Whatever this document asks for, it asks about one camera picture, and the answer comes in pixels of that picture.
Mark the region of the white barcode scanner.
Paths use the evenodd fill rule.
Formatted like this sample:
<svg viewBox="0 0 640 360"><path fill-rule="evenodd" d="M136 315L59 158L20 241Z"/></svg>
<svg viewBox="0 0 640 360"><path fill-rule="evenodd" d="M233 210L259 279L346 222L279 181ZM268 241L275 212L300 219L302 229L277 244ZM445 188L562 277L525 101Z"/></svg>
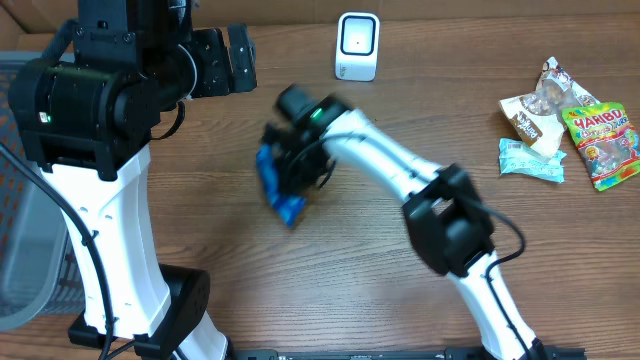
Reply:
<svg viewBox="0 0 640 360"><path fill-rule="evenodd" d="M371 82L376 77L380 21L373 13L346 12L338 20L335 76Z"/></svg>

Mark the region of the grey plastic mesh basket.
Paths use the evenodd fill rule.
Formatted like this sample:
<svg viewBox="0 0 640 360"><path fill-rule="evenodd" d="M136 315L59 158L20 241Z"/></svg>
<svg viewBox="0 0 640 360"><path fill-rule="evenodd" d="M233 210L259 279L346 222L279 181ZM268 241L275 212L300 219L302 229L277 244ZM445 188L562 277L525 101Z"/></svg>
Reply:
<svg viewBox="0 0 640 360"><path fill-rule="evenodd" d="M1 329L77 314L84 291L59 207L1 158Z"/></svg>

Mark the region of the light teal snack packet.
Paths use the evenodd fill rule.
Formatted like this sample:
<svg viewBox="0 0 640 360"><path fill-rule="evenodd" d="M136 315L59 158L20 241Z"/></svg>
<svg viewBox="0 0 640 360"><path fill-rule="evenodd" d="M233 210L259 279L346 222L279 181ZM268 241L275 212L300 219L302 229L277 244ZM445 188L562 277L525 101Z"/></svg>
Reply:
<svg viewBox="0 0 640 360"><path fill-rule="evenodd" d="M566 153L558 150L546 159L530 149L524 142L502 138L499 142L500 174L520 174L541 180L563 183L564 166L562 160Z"/></svg>

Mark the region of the dried mushroom snack bag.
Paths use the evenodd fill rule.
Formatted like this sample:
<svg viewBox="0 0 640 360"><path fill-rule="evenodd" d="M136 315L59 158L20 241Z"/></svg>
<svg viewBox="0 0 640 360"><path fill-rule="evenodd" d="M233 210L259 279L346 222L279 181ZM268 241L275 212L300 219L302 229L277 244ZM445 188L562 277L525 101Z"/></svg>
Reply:
<svg viewBox="0 0 640 360"><path fill-rule="evenodd" d="M567 125L565 108L599 103L590 92L550 57L542 66L533 92L499 101L500 109L520 139L541 159L549 161L559 150Z"/></svg>

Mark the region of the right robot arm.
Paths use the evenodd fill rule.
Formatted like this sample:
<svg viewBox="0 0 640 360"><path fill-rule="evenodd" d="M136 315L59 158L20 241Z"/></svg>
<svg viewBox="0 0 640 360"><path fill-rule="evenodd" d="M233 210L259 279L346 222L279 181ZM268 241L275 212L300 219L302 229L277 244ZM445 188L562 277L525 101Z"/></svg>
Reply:
<svg viewBox="0 0 640 360"><path fill-rule="evenodd" d="M280 196L299 199L309 188L323 186L339 163L359 169L400 203L414 252L455 285L478 327L486 356L545 358L542 342L520 315L500 270L524 252L526 240L516 229L519 248L498 254L492 221L514 224L482 203L464 169L412 153L335 95L316 100L292 84L278 95L274 107L288 125L267 126L263 142L276 152L275 189Z"/></svg>

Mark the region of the green Haribo gummy bag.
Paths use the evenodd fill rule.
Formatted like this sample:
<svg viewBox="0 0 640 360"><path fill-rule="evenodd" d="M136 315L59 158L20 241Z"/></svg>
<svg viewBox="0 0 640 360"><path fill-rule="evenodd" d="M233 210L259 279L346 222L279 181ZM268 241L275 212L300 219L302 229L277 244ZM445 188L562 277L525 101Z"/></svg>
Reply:
<svg viewBox="0 0 640 360"><path fill-rule="evenodd" d="M639 134L622 104L566 108L562 118L597 191L639 173Z"/></svg>

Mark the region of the blue Oreo cookie pack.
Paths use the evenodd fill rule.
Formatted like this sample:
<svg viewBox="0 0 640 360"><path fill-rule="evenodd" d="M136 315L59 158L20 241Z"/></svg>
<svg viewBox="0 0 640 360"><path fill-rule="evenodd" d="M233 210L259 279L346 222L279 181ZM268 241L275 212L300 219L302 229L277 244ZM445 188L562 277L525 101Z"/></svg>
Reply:
<svg viewBox="0 0 640 360"><path fill-rule="evenodd" d="M292 228L306 205L300 195L289 195L279 189L279 175L272 148L263 144L256 154L256 169L268 204L287 227Z"/></svg>

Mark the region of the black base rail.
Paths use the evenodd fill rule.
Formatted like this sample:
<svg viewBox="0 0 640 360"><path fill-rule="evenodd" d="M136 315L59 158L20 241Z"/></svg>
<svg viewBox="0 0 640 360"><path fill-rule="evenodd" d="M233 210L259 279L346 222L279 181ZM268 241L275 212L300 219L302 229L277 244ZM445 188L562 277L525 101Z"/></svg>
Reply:
<svg viewBox="0 0 640 360"><path fill-rule="evenodd" d="M237 360L483 360L491 356L479 347L440 351L277 352L271 349L236 350Z"/></svg>

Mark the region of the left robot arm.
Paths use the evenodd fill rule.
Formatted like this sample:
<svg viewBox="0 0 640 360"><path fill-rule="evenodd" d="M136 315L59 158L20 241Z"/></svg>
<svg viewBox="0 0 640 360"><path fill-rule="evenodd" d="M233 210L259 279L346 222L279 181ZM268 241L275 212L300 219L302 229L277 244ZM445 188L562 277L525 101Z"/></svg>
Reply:
<svg viewBox="0 0 640 360"><path fill-rule="evenodd" d="M85 306L69 340L143 359L225 360L204 270L159 262L148 204L153 129L189 99L253 90L243 23L195 29L188 1L85 0L9 89L33 182L60 208Z"/></svg>

